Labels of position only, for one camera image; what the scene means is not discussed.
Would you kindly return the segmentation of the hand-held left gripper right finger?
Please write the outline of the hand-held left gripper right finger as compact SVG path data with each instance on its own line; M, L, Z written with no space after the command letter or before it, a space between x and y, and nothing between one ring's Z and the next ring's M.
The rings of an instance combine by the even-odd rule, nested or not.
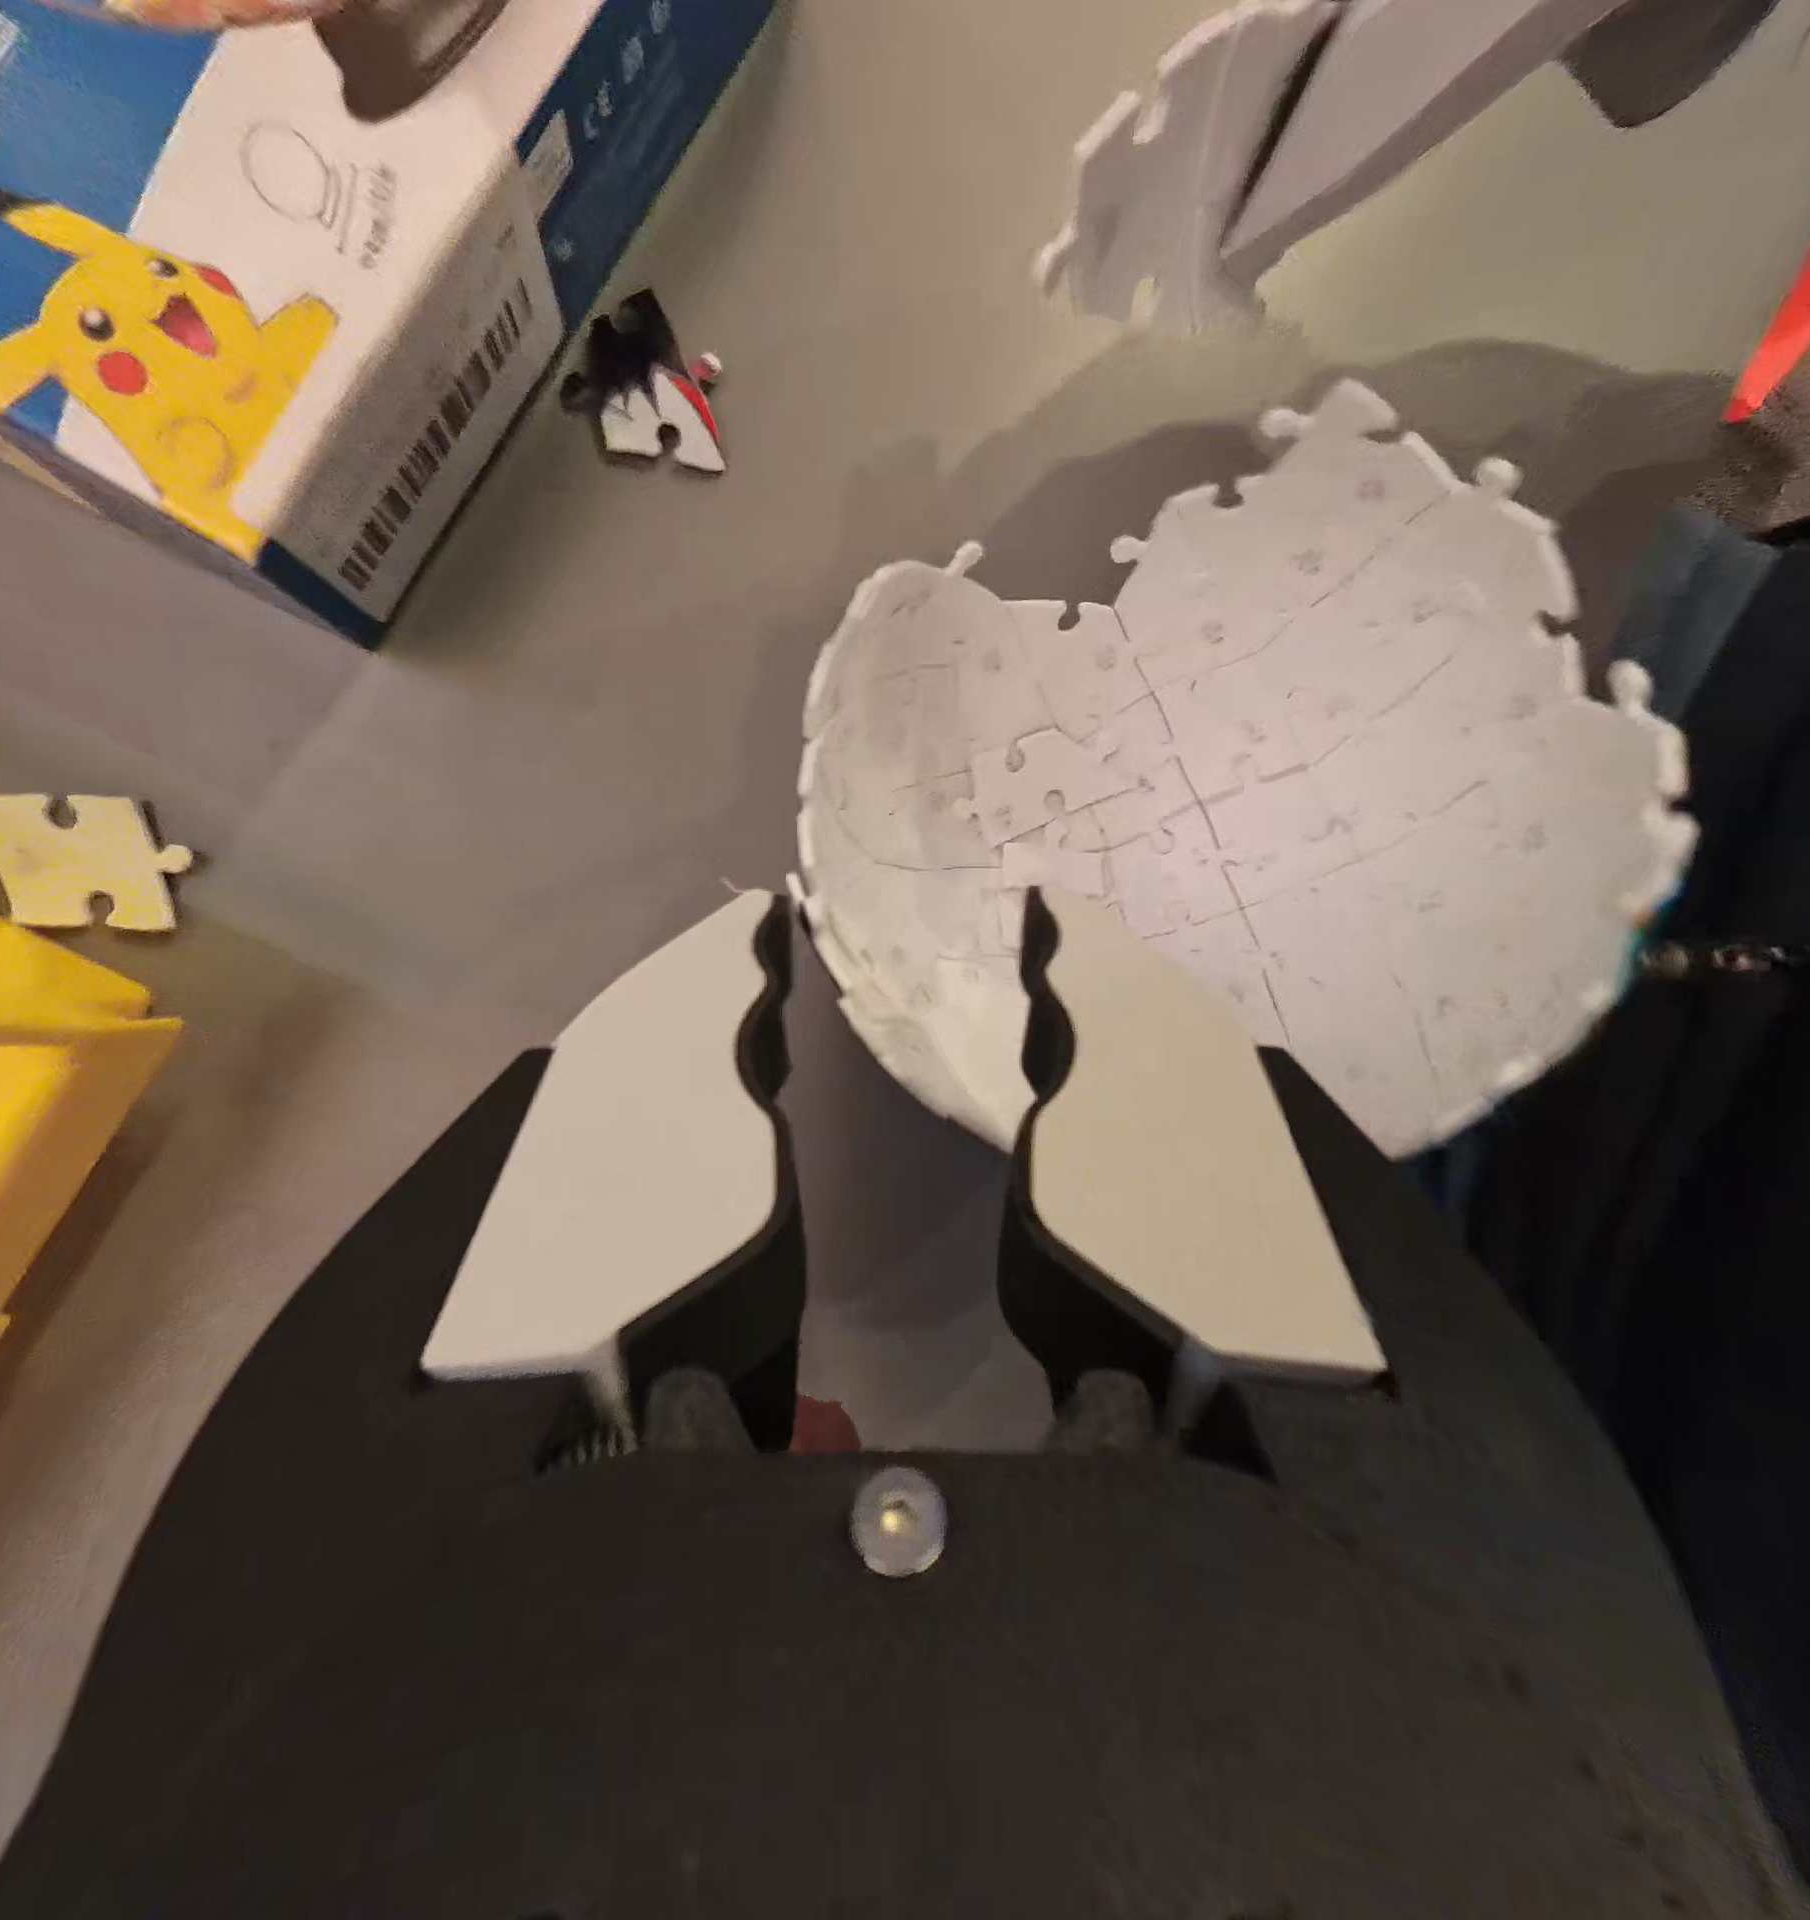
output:
M1149 1428L1234 1440L1244 1383L1370 1390L1373 1317L1231 998L1085 896L1030 888L1000 1305L1056 1415L1130 1381Z

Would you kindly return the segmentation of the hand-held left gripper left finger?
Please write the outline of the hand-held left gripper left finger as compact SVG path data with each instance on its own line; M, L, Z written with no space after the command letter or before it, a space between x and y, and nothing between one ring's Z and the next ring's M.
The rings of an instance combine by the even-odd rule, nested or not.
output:
M561 1029L422 1349L428 1379L572 1379L637 1435L666 1376L706 1371L758 1448L791 1447L793 960L791 898L745 890Z

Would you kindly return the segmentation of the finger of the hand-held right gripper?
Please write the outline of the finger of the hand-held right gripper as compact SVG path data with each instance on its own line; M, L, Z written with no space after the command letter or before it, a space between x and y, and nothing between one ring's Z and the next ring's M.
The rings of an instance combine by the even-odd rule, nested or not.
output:
M1227 276L1251 285L1612 12L1616 3L1332 4L1245 174L1223 233Z

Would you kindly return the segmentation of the colourful puzzle ball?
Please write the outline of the colourful puzzle ball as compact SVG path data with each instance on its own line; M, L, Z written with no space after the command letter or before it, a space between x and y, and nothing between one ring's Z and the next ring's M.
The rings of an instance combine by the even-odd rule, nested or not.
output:
M1120 538L1114 602L1011 599L977 544L851 597L804 705L796 905L847 1025L1011 1149L1026 892L1233 998L1390 1158L1568 1058L1678 892L1684 732L1593 696L1556 526L1370 388Z

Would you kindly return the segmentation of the white puzzle piece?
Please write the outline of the white puzzle piece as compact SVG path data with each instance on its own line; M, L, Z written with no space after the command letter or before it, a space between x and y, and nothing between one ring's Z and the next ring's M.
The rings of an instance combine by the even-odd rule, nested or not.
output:
M171 884L197 862L197 851L154 835L136 798L0 792L0 890L19 926L174 931Z

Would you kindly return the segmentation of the black red puzzle piece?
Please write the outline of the black red puzzle piece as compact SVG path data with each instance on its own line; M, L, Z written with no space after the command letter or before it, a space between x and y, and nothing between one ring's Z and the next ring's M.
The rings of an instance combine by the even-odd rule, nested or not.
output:
M717 355L680 350L663 303L646 285L592 316L557 402L591 425L611 462L671 460L719 475L728 462L711 393L722 373Z

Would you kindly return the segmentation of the blue puzzle box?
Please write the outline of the blue puzzle box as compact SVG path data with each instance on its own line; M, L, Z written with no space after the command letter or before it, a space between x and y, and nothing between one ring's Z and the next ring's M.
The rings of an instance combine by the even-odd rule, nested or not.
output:
M772 3L0 3L0 462L374 649Z

